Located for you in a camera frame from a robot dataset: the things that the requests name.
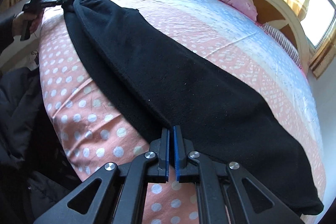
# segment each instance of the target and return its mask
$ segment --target pink bedsheet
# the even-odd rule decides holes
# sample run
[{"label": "pink bedsheet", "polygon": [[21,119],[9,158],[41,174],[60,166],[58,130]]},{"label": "pink bedsheet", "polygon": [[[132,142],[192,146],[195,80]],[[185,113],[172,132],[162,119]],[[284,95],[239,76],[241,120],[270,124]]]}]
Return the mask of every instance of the pink bedsheet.
[{"label": "pink bedsheet", "polygon": [[[259,92],[305,149],[323,199],[326,181],[315,102],[300,70],[269,36],[218,0],[112,1],[139,9],[155,28]],[[44,14],[40,64],[45,108],[81,180],[106,162],[123,164],[148,150],[86,72],[60,7]],[[313,223],[315,217],[303,219]],[[194,186],[176,182],[173,169],[168,183],[150,184],[143,223],[198,223]]]}]

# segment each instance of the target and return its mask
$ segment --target black cloth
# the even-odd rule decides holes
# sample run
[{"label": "black cloth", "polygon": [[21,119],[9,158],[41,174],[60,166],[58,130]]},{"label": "black cloth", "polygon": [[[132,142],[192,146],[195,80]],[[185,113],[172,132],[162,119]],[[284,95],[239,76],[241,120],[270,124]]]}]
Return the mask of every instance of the black cloth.
[{"label": "black cloth", "polygon": [[30,224],[80,180],[45,111],[39,70],[0,80],[0,223]]},{"label": "black cloth", "polygon": [[90,76],[146,141],[179,124],[196,150],[237,161],[296,213],[320,213],[302,146],[251,87],[110,0],[64,8]]},{"label": "black cloth", "polygon": [[13,41],[12,22],[14,16],[0,21],[0,53],[7,48]]}]

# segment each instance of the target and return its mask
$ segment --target headboard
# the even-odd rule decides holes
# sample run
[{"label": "headboard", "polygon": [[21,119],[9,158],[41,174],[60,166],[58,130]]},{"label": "headboard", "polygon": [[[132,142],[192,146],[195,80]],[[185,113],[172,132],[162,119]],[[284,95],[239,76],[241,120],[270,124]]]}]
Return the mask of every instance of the headboard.
[{"label": "headboard", "polygon": [[250,0],[258,12],[257,21],[280,30],[297,48],[303,71],[308,72],[309,45],[301,23],[283,0]]}]

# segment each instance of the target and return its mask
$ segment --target hand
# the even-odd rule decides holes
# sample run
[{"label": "hand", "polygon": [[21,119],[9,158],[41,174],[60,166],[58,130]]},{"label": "hand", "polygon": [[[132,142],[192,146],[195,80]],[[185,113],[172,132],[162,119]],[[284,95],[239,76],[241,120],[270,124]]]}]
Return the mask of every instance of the hand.
[{"label": "hand", "polygon": [[34,15],[31,13],[27,12],[21,12],[19,13],[14,19],[12,23],[12,34],[13,37],[20,35],[22,33],[23,29],[23,23],[25,20],[32,20],[31,27],[29,28],[30,33],[33,33],[37,30],[37,27],[40,25],[42,18],[43,18],[43,13],[42,11],[39,15]]}]

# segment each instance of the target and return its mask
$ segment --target metal rivet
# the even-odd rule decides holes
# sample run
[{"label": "metal rivet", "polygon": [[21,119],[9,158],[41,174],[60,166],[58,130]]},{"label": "metal rivet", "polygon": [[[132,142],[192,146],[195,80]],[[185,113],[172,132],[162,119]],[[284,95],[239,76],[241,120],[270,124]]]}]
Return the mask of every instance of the metal rivet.
[{"label": "metal rivet", "polygon": [[199,152],[197,152],[197,151],[191,151],[191,152],[189,153],[189,156],[190,156],[190,158],[195,159],[195,158],[198,158],[198,157],[200,156],[200,154],[199,154]]},{"label": "metal rivet", "polygon": [[239,168],[239,163],[235,162],[235,161],[232,161],[229,163],[229,167],[233,170],[236,170]]},{"label": "metal rivet", "polygon": [[116,165],[113,162],[108,162],[107,164],[105,164],[104,167],[107,171],[112,171],[116,167]]},{"label": "metal rivet", "polygon": [[152,159],[154,157],[155,157],[155,153],[152,152],[152,151],[148,151],[148,152],[145,153],[145,158],[147,158],[147,159]]}]

